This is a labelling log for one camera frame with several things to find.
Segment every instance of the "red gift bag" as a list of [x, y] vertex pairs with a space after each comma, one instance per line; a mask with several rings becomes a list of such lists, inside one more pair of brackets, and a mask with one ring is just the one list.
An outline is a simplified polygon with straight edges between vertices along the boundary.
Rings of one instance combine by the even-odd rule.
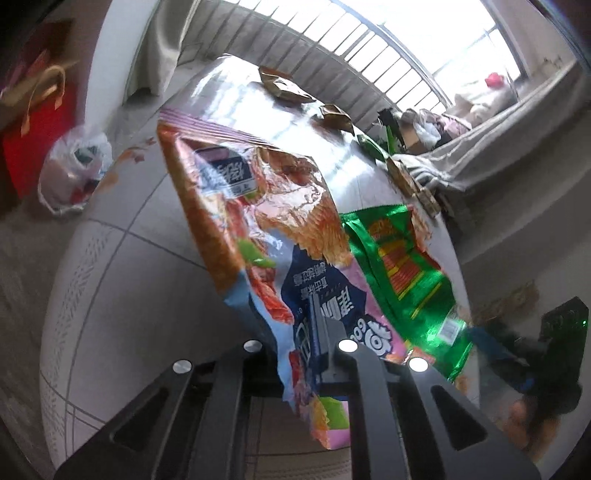
[[[59, 72], [59, 85], [41, 95], [43, 101], [31, 111], [35, 91], [50, 73]], [[10, 181], [19, 199], [37, 186], [47, 152], [76, 123], [76, 90], [66, 89], [66, 72], [59, 65], [48, 67], [35, 84], [22, 123], [14, 122], [2, 135], [2, 153]]]

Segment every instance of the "white curtain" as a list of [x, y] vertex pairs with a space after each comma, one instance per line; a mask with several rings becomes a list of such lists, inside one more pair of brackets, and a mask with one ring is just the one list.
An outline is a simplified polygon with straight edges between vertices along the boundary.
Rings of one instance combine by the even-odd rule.
[[147, 87], [163, 95], [200, 0], [161, 0], [148, 24], [127, 81], [127, 96]]

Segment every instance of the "barcode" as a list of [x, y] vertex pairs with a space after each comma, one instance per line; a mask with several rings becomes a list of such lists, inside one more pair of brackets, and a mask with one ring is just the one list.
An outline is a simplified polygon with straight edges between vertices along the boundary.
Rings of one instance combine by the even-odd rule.
[[462, 329], [462, 324], [456, 320], [445, 319], [439, 333], [437, 334], [437, 338], [443, 340], [448, 345], [453, 345], [453, 342], [456, 341], [457, 334], [460, 333]]

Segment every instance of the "green object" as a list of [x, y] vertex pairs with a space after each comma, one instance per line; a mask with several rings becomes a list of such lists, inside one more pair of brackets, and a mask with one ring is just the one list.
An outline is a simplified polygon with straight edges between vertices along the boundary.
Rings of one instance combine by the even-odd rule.
[[349, 244], [384, 315], [413, 355], [454, 380], [472, 344], [458, 318], [452, 284], [416, 245], [404, 205], [341, 215]]
[[398, 147], [396, 146], [396, 138], [392, 134], [392, 129], [389, 125], [386, 126], [386, 136], [388, 137], [388, 153], [390, 155], [400, 153], [398, 151]]
[[329, 430], [344, 430], [349, 428], [349, 416], [345, 412], [343, 403], [332, 397], [320, 397], [320, 402], [326, 410], [329, 419]]
[[238, 250], [244, 261], [248, 264], [261, 268], [275, 268], [275, 261], [263, 254], [261, 250], [248, 238], [238, 239]]
[[382, 147], [365, 134], [357, 134], [357, 142], [359, 142], [364, 152], [374, 160], [385, 162], [389, 156]]

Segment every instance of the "bag handle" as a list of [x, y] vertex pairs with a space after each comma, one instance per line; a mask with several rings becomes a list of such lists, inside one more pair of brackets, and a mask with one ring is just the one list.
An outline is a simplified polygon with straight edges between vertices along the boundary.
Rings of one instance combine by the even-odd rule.
[[[29, 97], [27, 111], [25, 113], [25, 116], [22, 118], [21, 137], [24, 137], [27, 133], [29, 133], [29, 130], [31, 129], [31, 104], [33, 102], [33, 97], [35, 96], [35, 91], [37, 90], [39, 85], [41, 85], [42, 82], [47, 79], [48, 74], [54, 73], [54, 72], [59, 73], [60, 78], [61, 78], [60, 93], [58, 94], [58, 96], [56, 98], [55, 110], [57, 110], [59, 107], [61, 107], [61, 103], [63, 101], [63, 97], [66, 92], [66, 71], [64, 70], [63, 67], [61, 67], [59, 65], [52, 65], [52, 66], [46, 68], [45, 71], [43, 71], [43, 73], [37, 79], [35, 86], [33, 87], [33, 91], [31, 92], [31, 96]], [[51, 93], [55, 92], [55, 90], [56, 90], [55, 87], [50, 88], [49, 94], [44, 95], [44, 97], [46, 98]]]

